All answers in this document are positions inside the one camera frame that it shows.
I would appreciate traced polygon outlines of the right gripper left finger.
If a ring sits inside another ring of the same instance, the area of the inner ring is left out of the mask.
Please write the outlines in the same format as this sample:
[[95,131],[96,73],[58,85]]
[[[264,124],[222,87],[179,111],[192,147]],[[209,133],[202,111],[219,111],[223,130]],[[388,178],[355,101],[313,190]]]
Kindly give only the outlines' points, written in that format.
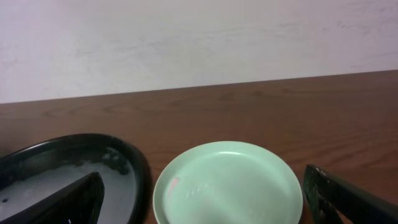
[[92,172],[1,224],[96,224],[104,200],[104,183]]

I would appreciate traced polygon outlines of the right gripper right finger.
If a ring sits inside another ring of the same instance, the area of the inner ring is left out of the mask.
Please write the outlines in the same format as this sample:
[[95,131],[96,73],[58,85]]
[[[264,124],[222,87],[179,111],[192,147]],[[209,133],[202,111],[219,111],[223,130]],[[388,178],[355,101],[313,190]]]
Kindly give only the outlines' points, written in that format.
[[397,206],[315,166],[307,165],[303,191],[314,223],[397,224]]

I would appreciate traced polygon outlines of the mint green plate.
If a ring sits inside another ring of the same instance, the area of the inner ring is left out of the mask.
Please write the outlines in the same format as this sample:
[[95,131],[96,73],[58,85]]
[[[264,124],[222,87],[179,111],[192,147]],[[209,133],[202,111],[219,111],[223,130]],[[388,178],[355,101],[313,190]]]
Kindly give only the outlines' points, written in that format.
[[162,171],[153,191],[157,223],[298,224],[297,176],[263,147],[218,141],[191,148]]

